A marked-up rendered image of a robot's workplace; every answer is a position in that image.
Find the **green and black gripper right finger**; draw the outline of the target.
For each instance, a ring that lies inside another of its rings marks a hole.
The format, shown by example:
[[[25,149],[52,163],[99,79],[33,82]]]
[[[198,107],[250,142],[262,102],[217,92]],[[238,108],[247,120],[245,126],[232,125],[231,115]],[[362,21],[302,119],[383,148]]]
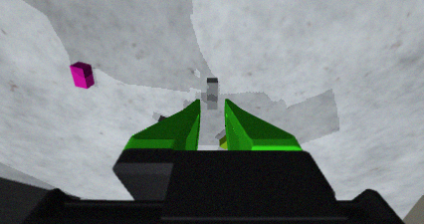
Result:
[[[302,150],[292,134],[243,111],[229,99],[225,99],[224,114],[228,150]]]

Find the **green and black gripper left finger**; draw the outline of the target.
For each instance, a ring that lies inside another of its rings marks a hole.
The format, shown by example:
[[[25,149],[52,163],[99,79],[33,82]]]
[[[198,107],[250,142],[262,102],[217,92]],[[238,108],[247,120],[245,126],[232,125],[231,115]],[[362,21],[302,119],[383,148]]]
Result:
[[[128,148],[197,150],[200,116],[200,99],[197,99],[184,110],[132,135],[123,150]]]

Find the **magenta block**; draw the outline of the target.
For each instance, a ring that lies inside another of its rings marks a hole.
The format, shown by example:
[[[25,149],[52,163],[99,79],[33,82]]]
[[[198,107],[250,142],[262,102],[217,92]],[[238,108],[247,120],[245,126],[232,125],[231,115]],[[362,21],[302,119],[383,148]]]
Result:
[[[76,87],[88,89],[95,84],[91,65],[77,62],[70,68]]]

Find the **lime green bar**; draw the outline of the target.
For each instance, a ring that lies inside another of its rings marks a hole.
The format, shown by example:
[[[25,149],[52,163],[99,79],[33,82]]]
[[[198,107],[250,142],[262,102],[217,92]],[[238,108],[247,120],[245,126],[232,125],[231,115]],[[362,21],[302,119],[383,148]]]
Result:
[[[227,139],[226,139],[226,135],[223,136],[220,140],[219,140],[219,145],[220,147],[227,149]]]

